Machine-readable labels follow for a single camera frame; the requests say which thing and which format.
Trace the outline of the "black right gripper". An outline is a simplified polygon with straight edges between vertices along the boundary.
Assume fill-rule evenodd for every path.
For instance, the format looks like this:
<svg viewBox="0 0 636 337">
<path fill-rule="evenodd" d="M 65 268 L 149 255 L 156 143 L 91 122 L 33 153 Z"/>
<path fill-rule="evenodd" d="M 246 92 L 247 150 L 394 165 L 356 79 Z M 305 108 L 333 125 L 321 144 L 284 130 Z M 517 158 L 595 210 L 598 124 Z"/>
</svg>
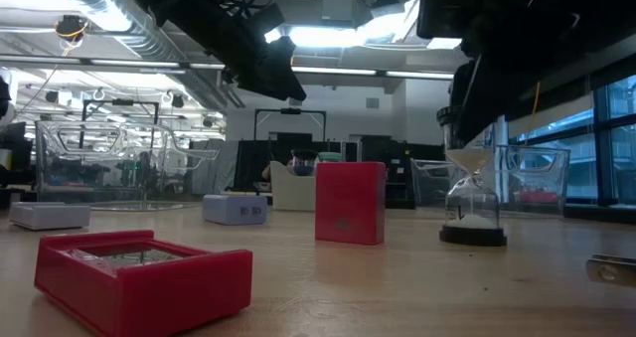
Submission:
<svg viewBox="0 0 636 337">
<path fill-rule="evenodd" d="M 468 57 L 530 47 L 544 50 L 566 39 L 580 15 L 557 0 L 420 0 L 416 34 L 459 39 Z M 504 115 L 527 90 L 527 77 L 504 71 L 489 58 L 461 65 L 449 88 L 457 109 L 454 137 L 463 144 Z"/>
</svg>

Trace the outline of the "black background rig frame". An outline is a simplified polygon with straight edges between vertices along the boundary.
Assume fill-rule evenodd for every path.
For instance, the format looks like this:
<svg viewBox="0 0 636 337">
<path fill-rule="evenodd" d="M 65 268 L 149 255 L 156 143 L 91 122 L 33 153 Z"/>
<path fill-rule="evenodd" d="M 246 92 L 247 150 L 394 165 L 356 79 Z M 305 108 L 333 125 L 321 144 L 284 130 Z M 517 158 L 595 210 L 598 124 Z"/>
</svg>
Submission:
<svg viewBox="0 0 636 337">
<path fill-rule="evenodd" d="M 254 110 L 254 115 L 253 115 L 253 126 L 252 126 L 252 140 L 257 140 L 257 132 L 258 132 L 258 126 L 260 125 L 260 123 L 257 121 L 258 120 L 258 116 L 262 113 L 262 112 L 267 112 L 267 113 L 279 113 L 282 115 L 301 115 L 301 114 L 319 114 L 322 116 L 322 141 L 326 142 L 327 141 L 327 132 L 326 132 L 326 128 L 327 128 L 327 111 L 324 110 L 306 110 L 306 109 L 300 109 L 300 108 L 291 108 L 291 107 L 287 107 L 287 108 L 280 108 L 280 109 L 274 109 L 274 108 L 256 108 Z"/>
</svg>

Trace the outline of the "grey plastic bin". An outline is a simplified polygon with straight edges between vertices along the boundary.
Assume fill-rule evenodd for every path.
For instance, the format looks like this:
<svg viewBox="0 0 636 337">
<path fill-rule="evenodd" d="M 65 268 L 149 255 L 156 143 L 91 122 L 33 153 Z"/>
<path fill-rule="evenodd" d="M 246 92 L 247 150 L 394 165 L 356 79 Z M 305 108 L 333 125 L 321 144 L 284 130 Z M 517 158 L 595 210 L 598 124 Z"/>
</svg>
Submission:
<svg viewBox="0 0 636 337">
<path fill-rule="evenodd" d="M 274 210 L 313 212 L 316 207 L 316 177 L 297 176 L 287 166 L 271 161 L 270 183 Z"/>
</svg>

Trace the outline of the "small white digital display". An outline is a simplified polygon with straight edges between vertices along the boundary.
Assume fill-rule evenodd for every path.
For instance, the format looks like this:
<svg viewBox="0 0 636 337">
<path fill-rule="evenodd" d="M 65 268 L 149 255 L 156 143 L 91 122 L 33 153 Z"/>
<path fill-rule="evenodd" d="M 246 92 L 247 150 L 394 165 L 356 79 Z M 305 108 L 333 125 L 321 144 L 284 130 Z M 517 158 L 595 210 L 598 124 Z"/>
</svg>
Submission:
<svg viewBox="0 0 636 337">
<path fill-rule="evenodd" d="M 78 229 L 90 223 L 90 206 L 52 202 L 15 202 L 9 221 L 31 231 Z"/>
</svg>

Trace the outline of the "black hourglass white sand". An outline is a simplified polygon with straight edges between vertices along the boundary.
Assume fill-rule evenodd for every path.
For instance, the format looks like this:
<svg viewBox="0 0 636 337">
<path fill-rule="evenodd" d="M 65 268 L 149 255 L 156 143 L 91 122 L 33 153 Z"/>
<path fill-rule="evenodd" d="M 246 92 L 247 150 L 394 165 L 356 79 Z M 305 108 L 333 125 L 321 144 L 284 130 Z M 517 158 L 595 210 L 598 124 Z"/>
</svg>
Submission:
<svg viewBox="0 0 636 337">
<path fill-rule="evenodd" d="M 460 112 L 458 106 L 437 112 L 445 156 L 462 173 L 446 194 L 439 239 L 464 246 L 504 247 L 507 237 L 500 225 L 499 198 L 481 177 L 495 155 L 494 127 L 489 124 L 471 140 L 462 140 L 457 135 Z"/>
</svg>

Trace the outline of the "small red digital display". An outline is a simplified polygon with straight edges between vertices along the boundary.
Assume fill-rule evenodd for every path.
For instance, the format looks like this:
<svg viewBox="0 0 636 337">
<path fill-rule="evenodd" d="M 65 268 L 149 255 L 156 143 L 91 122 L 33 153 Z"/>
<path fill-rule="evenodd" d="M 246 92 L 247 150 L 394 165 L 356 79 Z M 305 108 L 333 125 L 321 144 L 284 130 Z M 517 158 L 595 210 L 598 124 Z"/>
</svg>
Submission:
<svg viewBox="0 0 636 337">
<path fill-rule="evenodd" d="M 150 230 L 43 236 L 35 286 L 102 337 L 166 337 L 239 313 L 253 254 L 208 252 Z"/>
</svg>

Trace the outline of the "black hourglass purple sand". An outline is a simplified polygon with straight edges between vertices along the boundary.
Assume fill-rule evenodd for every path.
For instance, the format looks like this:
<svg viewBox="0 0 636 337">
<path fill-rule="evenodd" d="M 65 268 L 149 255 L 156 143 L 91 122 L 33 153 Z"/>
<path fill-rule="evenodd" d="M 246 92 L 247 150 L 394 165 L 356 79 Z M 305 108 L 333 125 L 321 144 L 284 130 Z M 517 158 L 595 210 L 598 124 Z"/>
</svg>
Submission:
<svg viewBox="0 0 636 337">
<path fill-rule="evenodd" d="M 314 173 L 318 154 L 309 149 L 293 149 L 292 170 L 297 176 L 311 176 Z"/>
</svg>

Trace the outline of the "lavender wall charger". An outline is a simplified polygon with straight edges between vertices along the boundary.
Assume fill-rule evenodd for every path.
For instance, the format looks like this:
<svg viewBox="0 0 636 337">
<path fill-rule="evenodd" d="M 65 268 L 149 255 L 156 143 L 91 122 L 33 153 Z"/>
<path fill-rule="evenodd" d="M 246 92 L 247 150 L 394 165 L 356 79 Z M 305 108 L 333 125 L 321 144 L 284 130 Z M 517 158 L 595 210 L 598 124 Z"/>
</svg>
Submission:
<svg viewBox="0 0 636 337">
<path fill-rule="evenodd" d="M 267 211 L 264 196 L 206 195 L 202 204 L 205 221 L 225 226 L 262 225 Z"/>
</svg>

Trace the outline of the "red background object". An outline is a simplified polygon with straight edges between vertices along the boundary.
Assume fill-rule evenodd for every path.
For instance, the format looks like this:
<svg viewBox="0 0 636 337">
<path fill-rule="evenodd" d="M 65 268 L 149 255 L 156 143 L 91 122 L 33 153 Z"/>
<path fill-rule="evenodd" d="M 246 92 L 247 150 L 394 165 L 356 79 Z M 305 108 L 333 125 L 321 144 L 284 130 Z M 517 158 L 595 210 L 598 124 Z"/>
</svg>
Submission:
<svg viewBox="0 0 636 337">
<path fill-rule="evenodd" d="M 557 204 L 559 194 L 547 191 L 521 191 L 516 193 L 516 200 L 529 204 Z"/>
</svg>

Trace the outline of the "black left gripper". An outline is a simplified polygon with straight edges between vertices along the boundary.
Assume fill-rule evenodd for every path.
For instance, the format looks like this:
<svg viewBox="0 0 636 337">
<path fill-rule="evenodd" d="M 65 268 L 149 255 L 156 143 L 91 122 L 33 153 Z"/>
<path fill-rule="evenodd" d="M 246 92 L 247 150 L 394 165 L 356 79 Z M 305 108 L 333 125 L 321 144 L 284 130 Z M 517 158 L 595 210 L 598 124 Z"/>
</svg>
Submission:
<svg viewBox="0 0 636 337">
<path fill-rule="evenodd" d="M 174 0 L 171 22 L 225 64 L 239 88 L 282 101 L 306 98 L 291 67 L 296 45 L 288 36 L 269 43 L 264 38 L 284 22 L 276 4 L 245 18 L 214 0 Z"/>
</svg>

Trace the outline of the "clear plastic bin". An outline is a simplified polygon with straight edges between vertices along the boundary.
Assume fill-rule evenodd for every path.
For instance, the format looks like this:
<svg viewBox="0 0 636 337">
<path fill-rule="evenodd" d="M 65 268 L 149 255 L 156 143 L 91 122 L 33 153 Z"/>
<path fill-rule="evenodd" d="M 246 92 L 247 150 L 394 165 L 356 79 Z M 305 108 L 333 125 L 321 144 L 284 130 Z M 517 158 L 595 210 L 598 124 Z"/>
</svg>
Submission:
<svg viewBox="0 0 636 337">
<path fill-rule="evenodd" d="M 197 206 L 219 153 L 186 148 L 161 125 L 38 121 L 38 199 L 115 212 Z"/>
<path fill-rule="evenodd" d="M 415 204 L 419 208 L 442 208 L 448 191 L 462 173 L 450 161 L 410 161 Z M 569 152 L 564 149 L 500 145 L 481 177 L 498 196 L 505 212 L 560 216 L 567 192 Z M 529 204 L 516 200 L 521 191 L 559 194 L 557 204 Z"/>
</svg>

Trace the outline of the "black partition screens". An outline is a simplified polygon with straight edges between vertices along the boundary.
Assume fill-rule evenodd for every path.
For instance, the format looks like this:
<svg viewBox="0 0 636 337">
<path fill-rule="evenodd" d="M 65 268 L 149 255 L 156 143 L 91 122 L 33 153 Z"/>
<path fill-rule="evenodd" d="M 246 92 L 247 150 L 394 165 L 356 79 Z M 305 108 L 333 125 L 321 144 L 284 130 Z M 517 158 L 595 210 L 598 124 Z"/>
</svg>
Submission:
<svg viewBox="0 0 636 337">
<path fill-rule="evenodd" d="M 443 148 L 392 140 L 384 136 L 365 136 L 355 142 L 335 140 L 310 141 L 304 137 L 283 140 L 242 140 L 238 144 L 238 159 L 232 190 L 254 192 L 254 184 L 262 180 L 261 172 L 271 160 L 282 164 L 292 158 L 296 148 L 316 153 L 332 152 L 345 154 L 347 162 L 382 162 L 387 170 L 386 206 L 390 209 L 413 209 L 415 207 L 412 188 L 412 159 L 443 159 Z"/>
</svg>

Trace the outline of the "dark window frame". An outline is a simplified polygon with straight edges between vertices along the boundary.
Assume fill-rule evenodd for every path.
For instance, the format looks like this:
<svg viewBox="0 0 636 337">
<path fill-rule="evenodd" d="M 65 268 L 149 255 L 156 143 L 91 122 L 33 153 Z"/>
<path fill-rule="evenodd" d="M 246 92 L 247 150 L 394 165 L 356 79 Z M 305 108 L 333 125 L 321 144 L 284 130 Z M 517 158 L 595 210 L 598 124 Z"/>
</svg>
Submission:
<svg viewBox="0 0 636 337">
<path fill-rule="evenodd" d="M 511 144 L 569 152 L 566 200 L 636 206 L 636 75 L 508 123 Z"/>
</svg>

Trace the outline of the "grey ceiling box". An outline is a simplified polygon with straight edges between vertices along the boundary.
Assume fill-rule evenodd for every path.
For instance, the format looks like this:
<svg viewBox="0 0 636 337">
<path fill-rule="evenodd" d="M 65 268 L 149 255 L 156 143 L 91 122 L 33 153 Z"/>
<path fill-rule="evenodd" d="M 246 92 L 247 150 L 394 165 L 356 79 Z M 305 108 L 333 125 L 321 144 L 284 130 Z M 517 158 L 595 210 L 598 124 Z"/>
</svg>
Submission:
<svg viewBox="0 0 636 337">
<path fill-rule="evenodd" d="M 364 0 L 322 0 L 322 4 L 324 26 L 357 29 L 374 19 Z"/>
</svg>

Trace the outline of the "red wall charger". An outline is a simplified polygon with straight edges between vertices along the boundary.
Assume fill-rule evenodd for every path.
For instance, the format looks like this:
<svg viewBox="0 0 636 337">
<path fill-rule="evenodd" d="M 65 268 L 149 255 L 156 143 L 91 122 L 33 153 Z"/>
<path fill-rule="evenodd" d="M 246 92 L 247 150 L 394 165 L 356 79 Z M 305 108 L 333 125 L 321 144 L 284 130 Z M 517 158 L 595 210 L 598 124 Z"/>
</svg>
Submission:
<svg viewBox="0 0 636 337">
<path fill-rule="evenodd" d="M 585 270 L 590 281 L 636 287 L 636 258 L 594 254 Z"/>
<path fill-rule="evenodd" d="M 382 162 L 317 165 L 317 241 L 376 246 L 385 240 L 386 166 Z"/>
</svg>

